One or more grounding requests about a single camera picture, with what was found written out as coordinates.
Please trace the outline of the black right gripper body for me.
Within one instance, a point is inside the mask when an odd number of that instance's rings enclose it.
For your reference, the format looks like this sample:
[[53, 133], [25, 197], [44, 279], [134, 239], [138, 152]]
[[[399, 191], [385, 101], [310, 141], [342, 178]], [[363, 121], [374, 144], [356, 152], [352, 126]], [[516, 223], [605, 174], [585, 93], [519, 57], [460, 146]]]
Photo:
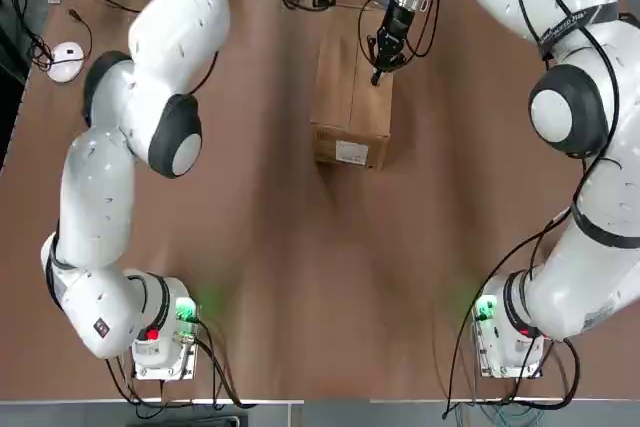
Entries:
[[402, 52], [415, 12], [397, 3], [386, 7], [376, 39], [379, 56], [395, 56]]

